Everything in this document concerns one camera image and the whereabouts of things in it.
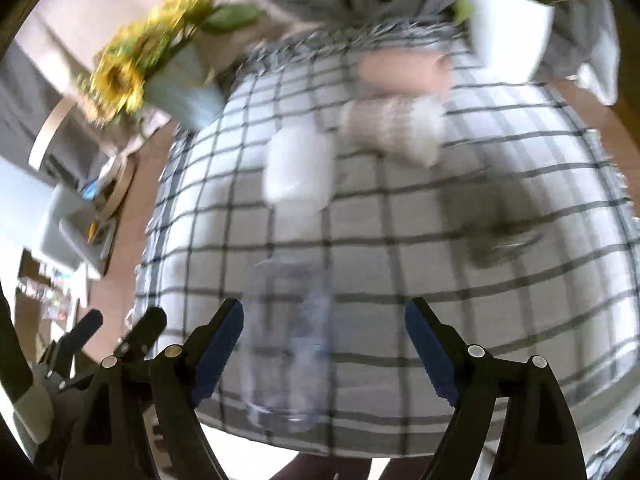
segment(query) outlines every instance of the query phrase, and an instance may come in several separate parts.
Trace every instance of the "curved wooden armrest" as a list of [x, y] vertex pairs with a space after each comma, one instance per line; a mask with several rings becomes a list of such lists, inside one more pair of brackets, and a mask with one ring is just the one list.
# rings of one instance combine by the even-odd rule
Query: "curved wooden armrest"
[[65, 122], [68, 115], [76, 106], [76, 99], [72, 96], [65, 95], [60, 102], [53, 108], [53, 111], [44, 121], [38, 136], [36, 137], [31, 153], [29, 154], [29, 166], [39, 171], [42, 161], [49, 151], [49, 146], [60, 126]]

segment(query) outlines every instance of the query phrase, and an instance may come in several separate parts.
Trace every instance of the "transparent plastic bottle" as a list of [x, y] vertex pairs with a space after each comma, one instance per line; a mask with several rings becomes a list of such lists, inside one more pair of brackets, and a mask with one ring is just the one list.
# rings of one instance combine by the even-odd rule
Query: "transparent plastic bottle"
[[43, 319], [66, 320], [71, 298], [64, 293], [31, 278], [19, 278], [16, 288], [28, 298], [33, 298], [42, 304]]
[[309, 430], [326, 412], [333, 293], [317, 264], [265, 260], [243, 298], [242, 400], [249, 420], [276, 432]]

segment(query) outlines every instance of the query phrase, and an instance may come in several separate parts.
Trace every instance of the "flower bouquet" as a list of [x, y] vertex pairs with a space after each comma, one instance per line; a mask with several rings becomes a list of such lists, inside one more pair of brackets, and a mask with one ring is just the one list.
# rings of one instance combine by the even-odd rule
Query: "flower bouquet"
[[[139, 113], [150, 101], [187, 127], [211, 124], [224, 101], [215, 83], [207, 83], [206, 67], [191, 44], [193, 35], [198, 30], [232, 32], [255, 23], [260, 14], [252, 5], [165, 0], [145, 21], [118, 30], [96, 54], [93, 73], [78, 76], [76, 87], [85, 116], [106, 125], [123, 114]], [[178, 63], [180, 68], [172, 66]], [[180, 72], [188, 73], [188, 83], [184, 77], [175, 77]], [[194, 120], [203, 112], [208, 113]]]

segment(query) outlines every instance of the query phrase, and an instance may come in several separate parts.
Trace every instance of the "checkered tablecloth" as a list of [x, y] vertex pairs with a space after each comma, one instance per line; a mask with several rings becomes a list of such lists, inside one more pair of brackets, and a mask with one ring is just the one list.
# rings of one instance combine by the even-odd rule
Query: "checkered tablecloth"
[[[161, 306], [158, 348], [181, 343], [229, 296], [249, 262], [274, 252], [331, 265], [334, 353], [329, 408], [307, 433], [264, 433], [247, 420], [233, 354], [212, 399], [215, 428], [319, 454], [432, 453], [449, 405], [434, 394], [403, 328], [403, 303], [423, 296], [468, 343], [495, 356], [547, 357], [569, 404], [589, 399], [638, 361], [638, 234], [620, 176], [552, 89], [507, 85], [478, 66], [445, 25], [396, 23], [267, 49], [241, 71], [226, 109], [197, 134], [179, 131], [161, 177], [138, 275], [136, 312]], [[371, 48], [446, 48], [454, 89], [446, 145], [482, 139], [538, 197], [524, 219], [543, 238], [514, 260], [474, 266], [446, 220], [454, 178], [338, 140], [335, 199], [304, 239], [282, 240], [261, 198], [265, 146], [288, 121], [313, 114], [328, 134], [356, 97], [356, 66]], [[506, 403], [496, 405], [498, 434]]]

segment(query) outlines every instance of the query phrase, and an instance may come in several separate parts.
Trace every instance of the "white flower pot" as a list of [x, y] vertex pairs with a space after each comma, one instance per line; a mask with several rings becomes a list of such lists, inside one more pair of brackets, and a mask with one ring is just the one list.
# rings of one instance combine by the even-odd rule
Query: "white flower pot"
[[501, 81], [527, 82], [551, 35], [554, 8], [534, 0], [470, 0], [471, 43], [480, 62]]

